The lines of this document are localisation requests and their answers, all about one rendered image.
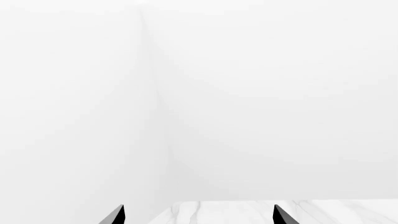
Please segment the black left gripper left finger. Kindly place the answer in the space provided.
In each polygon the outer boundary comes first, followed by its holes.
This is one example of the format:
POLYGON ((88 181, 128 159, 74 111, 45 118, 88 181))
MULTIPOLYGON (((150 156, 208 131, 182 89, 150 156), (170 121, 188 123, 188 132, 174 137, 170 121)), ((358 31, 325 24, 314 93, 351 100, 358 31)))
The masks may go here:
POLYGON ((124 205, 120 205, 115 208, 106 218, 104 218, 98 224, 124 224, 125 222, 125 211, 124 205))

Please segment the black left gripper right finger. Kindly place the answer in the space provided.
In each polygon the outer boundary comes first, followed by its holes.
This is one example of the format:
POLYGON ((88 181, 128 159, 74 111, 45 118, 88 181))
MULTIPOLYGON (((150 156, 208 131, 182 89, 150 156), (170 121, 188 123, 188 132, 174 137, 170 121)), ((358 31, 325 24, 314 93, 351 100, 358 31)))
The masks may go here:
POLYGON ((274 205, 272 214, 274 224, 300 224, 279 205, 274 205))

